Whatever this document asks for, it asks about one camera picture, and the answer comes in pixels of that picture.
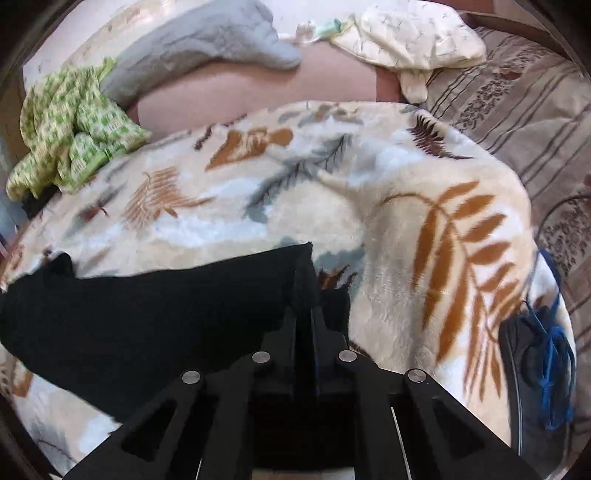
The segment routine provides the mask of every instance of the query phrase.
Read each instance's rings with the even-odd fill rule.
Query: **green checkered cloth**
[[[150,137],[99,90],[115,62],[61,70],[37,82],[21,111],[21,134],[31,152],[11,171],[8,197],[38,197],[55,183],[73,193],[114,154],[132,151]]]

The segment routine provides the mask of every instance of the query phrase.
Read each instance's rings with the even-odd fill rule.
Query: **pink surface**
[[[152,131],[151,141],[156,141],[179,130],[229,122],[247,112],[300,100],[376,101],[374,66],[325,42],[301,51],[300,67],[290,72],[211,62],[140,99],[139,124]],[[134,116],[135,108],[129,112]]]

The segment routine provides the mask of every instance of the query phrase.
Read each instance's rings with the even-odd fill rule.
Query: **blue cord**
[[[576,379],[574,353],[570,347],[569,341],[564,334],[564,329],[559,325],[554,325],[556,318],[556,311],[560,302],[560,274],[556,268],[554,260],[546,250],[540,250],[541,256],[546,260],[546,263],[552,271],[552,275],[558,285],[558,293],[550,307],[548,313],[549,323],[551,326],[546,330],[538,317],[538,312],[535,312],[530,304],[529,293],[525,300],[525,304],[529,311],[529,316],[524,320],[533,326],[540,338],[543,339],[541,348],[541,372],[538,384],[542,389],[542,403],[540,408],[541,422],[546,430],[556,430],[560,428],[564,422],[571,422],[573,420],[572,397],[574,384]],[[566,398],[566,408],[564,411],[556,411],[557,407],[553,403],[554,389],[556,385],[556,377],[563,374],[563,368],[570,366],[570,384],[569,393]]]

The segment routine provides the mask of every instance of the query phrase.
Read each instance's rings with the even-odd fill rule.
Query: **gray fabric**
[[[101,90],[127,109],[139,95],[212,59],[297,67],[300,52],[279,40],[272,22],[259,0],[214,0],[134,42],[119,55]]]

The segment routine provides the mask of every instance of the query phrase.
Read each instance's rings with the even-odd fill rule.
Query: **cream colored fabric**
[[[434,69],[466,68],[486,61],[486,46],[446,5],[398,0],[387,12],[371,7],[353,14],[330,41],[359,59],[398,72],[409,103],[427,100]]]
[[[48,249],[95,277],[308,241],[320,287],[349,288],[351,340],[383,368],[425,369],[509,442],[498,322],[531,268],[530,203],[509,167],[410,105],[292,103],[114,159],[32,222],[3,283]],[[536,285],[535,298],[556,290],[543,262]],[[59,444],[60,472],[116,428],[12,361],[0,374],[16,372],[15,408],[40,445]]]

